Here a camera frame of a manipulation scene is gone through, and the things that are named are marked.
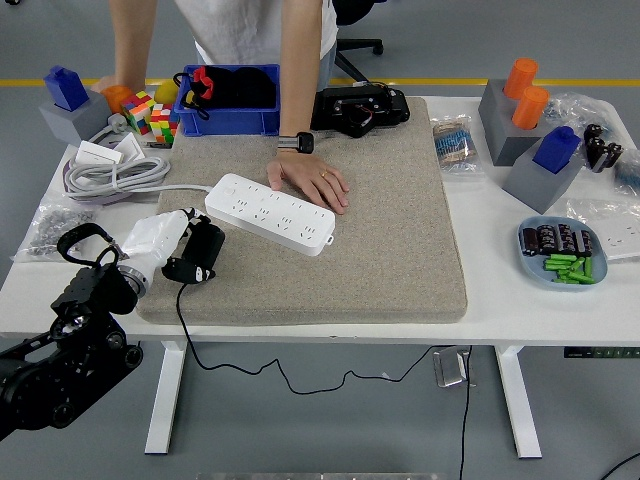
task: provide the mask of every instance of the white table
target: white table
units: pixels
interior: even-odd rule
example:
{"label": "white table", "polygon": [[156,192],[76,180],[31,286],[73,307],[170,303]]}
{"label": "white table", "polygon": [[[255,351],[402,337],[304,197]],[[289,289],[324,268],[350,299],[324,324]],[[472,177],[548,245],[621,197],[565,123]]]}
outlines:
{"label": "white table", "polygon": [[[543,288],[521,268],[517,226],[537,215],[499,185],[507,167],[493,167],[478,116],[479,98],[427,97],[431,117],[467,114],[482,158],[482,180],[445,179],[456,240],[465,276],[468,310],[453,324],[303,325],[283,327],[192,326],[194,341],[335,342],[389,344],[475,344],[496,349],[509,416],[520,458],[541,457],[535,425],[518,362],[524,346],[640,346],[636,316],[640,263],[610,265],[607,278],[588,291],[559,292]],[[619,118],[613,107],[610,114]],[[633,142],[627,139],[627,146]],[[61,165],[74,153],[69,148]],[[548,214],[564,215],[566,198],[613,195],[601,177],[581,172]],[[58,176],[50,189],[59,190]],[[99,223],[122,242],[138,218],[155,213],[153,197],[146,203],[105,208]],[[14,264],[0,292],[0,333],[10,338],[47,331],[54,315],[50,304],[73,278],[71,264]],[[181,327],[155,325],[135,312],[117,317],[130,339],[162,341],[165,358],[158,384],[146,453],[167,453],[177,402],[186,342]]]}

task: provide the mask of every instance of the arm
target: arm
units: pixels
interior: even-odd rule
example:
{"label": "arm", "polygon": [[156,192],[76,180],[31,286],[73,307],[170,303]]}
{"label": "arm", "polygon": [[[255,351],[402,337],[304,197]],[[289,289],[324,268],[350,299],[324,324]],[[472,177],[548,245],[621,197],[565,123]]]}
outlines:
{"label": "arm", "polygon": [[[284,0],[282,4],[280,135],[295,136],[310,129],[320,67],[322,1]],[[287,178],[316,205],[328,203],[340,214],[348,205],[347,182],[317,155],[278,149],[267,174],[274,190]]]}
{"label": "arm", "polygon": [[94,90],[111,85],[126,85],[134,92],[145,89],[157,3],[157,0],[109,0],[116,73],[100,79]]}

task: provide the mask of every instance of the gray floor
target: gray floor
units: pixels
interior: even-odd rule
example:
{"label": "gray floor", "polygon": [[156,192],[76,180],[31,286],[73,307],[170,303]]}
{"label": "gray floor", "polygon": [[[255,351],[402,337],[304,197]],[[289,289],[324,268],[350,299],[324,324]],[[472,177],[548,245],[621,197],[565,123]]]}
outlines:
{"label": "gray floor", "polygon": [[[384,39],[381,57],[348,55],[376,78],[504,78],[515,58],[530,56],[540,64],[539,78],[636,79],[639,13],[636,0],[389,0],[342,34]],[[172,2],[161,2],[157,32],[148,76],[168,78],[194,61]],[[106,2],[2,5],[0,44],[2,79],[42,78],[55,64],[96,78],[110,73],[113,62]],[[409,95],[482,93],[474,86],[402,89]],[[637,88],[551,90],[609,101],[640,144]],[[44,88],[0,87],[0,282],[64,151],[37,110],[48,99]],[[0,349],[10,345],[0,341]],[[337,392],[310,397],[291,394],[273,368],[258,377],[204,372],[189,358],[171,454],[157,457],[142,452],[162,349],[143,347],[143,365],[72,426],[15,432],[3,441],[0,479],[195,479],[212,472],[436,472],[457,478],[464,390],[436,386],[430,355],[402,383],[349,378]],[[300,390],[333,386],[351,368],[397,377],[426,348],[199,345],[208,364],[255,369],[278,357]],[[475,347],[472,358],[478,386],[471,391],[465,478],[598,479],[640,451],[640,363],[565,360],[560,348],[526,348],[521,363],[543,458],[518,460],[494,354]],[[638,478],[639,462],[610,478]]]}

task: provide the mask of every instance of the orange cylinder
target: orange cylinder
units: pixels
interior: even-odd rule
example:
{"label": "orange cylinder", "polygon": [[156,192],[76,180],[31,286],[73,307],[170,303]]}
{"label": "orange cylinder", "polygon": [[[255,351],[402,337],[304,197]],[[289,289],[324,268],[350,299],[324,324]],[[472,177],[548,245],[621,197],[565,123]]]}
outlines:
{"label": "orange cylinder", "polygon": [[113,85],[100,92],[107,99],[111,113],[122,113],[122,101],[134,94],[134,91],[124,85]]}
{"label": "orange cylinder", "polygon": [[544,107],[549,102],[549,92],[542,87],[527,87],[518,102],[511,120],[516,127],[531,130],[536,127]]}
{"label": "orange cylinder", "polygon": [[502,91],[507,97],[520,100],[524,89],[531,86],[537,72],[538,64],[535,60],[518,58],[513,64],[507,83]]}

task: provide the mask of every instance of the black office chair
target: black office chair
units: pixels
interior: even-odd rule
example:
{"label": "black office chair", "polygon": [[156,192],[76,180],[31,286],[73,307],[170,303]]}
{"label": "black office chair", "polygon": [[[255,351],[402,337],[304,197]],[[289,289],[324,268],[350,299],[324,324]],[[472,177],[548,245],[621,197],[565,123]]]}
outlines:
{"label": "black office chair", "polygon": [[[387,0],[333,0],[338,26],[353,25],[364,18],[371,11],[375,3],[386,1]],[[374,55],[382,55],[382,52],[384,52],[382,40],[379,38],[339,38],[335,63],[344,73],[355,81],[367,82],[367,77],[342,54],[345,50],[360,48],[372,48]]]}

